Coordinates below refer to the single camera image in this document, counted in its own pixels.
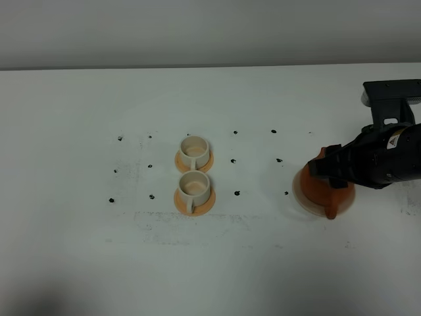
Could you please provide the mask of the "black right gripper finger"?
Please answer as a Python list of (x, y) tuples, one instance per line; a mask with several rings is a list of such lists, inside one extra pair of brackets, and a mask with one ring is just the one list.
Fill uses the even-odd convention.
[(329, 186), (333, 189), (345, 189), (348, 187), (348, 182), (346, 180), (340, 180), (336, 178), (328, 179)]
[(322, 158), (308, 162), (309, 172), (315, 178), (333, 178), (342, 181), (358, 181), (357, 152), (358, 144), (330, 145), (325, 148)]

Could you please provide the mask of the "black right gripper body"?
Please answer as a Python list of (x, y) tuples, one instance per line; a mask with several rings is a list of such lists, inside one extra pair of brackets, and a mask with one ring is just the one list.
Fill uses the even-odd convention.
[(398, 126), (379, 133), (360, 134), (349, 144), (357, 152), (358, 181), (347, 181), (380, 189), (395, 182), (420, 179), (420, 125)]

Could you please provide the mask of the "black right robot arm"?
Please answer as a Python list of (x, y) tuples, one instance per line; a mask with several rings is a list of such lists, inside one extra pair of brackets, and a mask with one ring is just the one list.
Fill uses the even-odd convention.
[(319, 159), (308, 162), (314, 178), (327, 179), (333, 188), (353, 183), (382, 189), (420, 179), (420, 125), (366, 126), (345, 146), (331, 145)]

